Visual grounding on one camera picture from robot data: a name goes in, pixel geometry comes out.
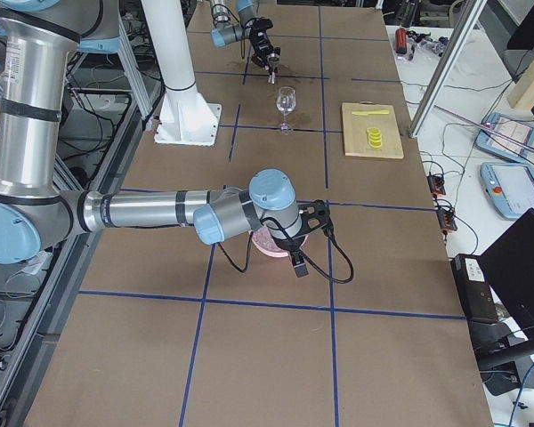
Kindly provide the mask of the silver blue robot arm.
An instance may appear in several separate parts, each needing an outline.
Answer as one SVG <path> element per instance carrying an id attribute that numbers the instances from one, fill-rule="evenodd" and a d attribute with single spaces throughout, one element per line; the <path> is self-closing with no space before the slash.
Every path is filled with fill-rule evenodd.
<path id="1" fill-rule="evenodd" d="M 216 47 L 248 40 L 253 48 L 251 61 L 271 75 L 278 71 L 280 48 L 274 46 L 268 36 L 273 28 L 270 19 L 257 14 L 253 1 L 237 1 L 234 14 L 224 1 L 210 1 L 214 29 L 211 37 Z"/>
<path id="2" fill-rule="evenodd" d="M 145 194 L 60 191 L 53 170 L 64 79 L 74 51 L 116 52 L 115 1 L 2 1 L 7 34 L 0 100 L 0 264 L 34 257 L 66 238 L 107 228 L 193 227 L 212 245 L 267 229 L 293 264 L 305 238 L 332 229 L 322 201 L 298 204 L 277 169 L 257 173 L 247 189 Z"/>

